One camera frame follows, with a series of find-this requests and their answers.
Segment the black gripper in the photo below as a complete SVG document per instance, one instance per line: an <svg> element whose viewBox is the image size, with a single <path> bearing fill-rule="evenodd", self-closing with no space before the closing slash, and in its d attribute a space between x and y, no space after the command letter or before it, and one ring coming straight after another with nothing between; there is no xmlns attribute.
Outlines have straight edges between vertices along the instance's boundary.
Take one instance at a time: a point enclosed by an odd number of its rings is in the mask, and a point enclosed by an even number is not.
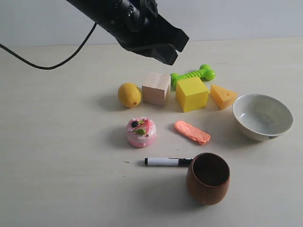
<svg viewBox="0 0 303 227"><path fill-rule="evenodd" d="M107 31L130 51L141 51L172 66L177 52L182 52L189 41L187 34L164 19L154 0L105 0Z"/></svg>

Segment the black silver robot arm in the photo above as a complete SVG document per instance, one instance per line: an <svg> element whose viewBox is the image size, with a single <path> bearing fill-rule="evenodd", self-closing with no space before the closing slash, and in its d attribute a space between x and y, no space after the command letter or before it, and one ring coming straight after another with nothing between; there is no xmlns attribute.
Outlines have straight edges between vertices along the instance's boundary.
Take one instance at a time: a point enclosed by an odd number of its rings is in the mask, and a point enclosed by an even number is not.
<svg viewBox="0 0 303 227"><path fill-rule="evenodd" d="M154 0L69 0L129 52L173 65L189 41L158 12Z"/></svg>

